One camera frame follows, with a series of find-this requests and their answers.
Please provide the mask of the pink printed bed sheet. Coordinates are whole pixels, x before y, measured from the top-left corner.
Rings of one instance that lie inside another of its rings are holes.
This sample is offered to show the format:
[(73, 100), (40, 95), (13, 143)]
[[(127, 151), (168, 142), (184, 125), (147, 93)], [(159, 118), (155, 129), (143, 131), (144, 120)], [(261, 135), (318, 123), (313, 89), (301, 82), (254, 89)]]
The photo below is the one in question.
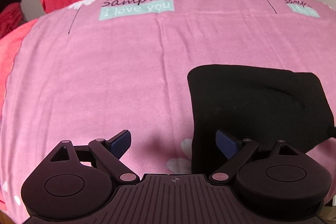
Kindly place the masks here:
[(1, 191), (23, 223), (24, 180), (61, 141), (130, 130), (139, 175), (188, 171), (187, 73), (229, 64), (314, 73), (335, 108), (335, 9), (315, 0), (83, 0), (1, 40)]

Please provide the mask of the pile of red clothes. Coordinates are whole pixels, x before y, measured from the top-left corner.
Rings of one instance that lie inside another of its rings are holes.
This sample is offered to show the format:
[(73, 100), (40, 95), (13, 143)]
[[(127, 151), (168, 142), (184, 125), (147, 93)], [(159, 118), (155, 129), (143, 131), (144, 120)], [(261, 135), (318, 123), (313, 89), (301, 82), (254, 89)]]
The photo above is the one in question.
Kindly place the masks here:
[(9, 4), (2, 12), (0, 17), (0, 38), (5, 37), (20, 25), (26, 23), (26, 19), (18, 2)]

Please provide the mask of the black pants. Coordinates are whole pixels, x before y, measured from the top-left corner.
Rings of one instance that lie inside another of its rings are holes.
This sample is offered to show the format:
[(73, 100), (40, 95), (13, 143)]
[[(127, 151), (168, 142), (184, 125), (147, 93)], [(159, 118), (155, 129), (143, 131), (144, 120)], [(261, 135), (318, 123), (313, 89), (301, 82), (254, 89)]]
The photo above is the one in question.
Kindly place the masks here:
[(335, 136), (333, 113), (313, 73), (201, 65), (187, 81), (194, 119), (193, 173), (210, 175), (227, 162), (216, 144), (218, 131), (255, 140), (263, 150), (282, 139), (302, 152)]

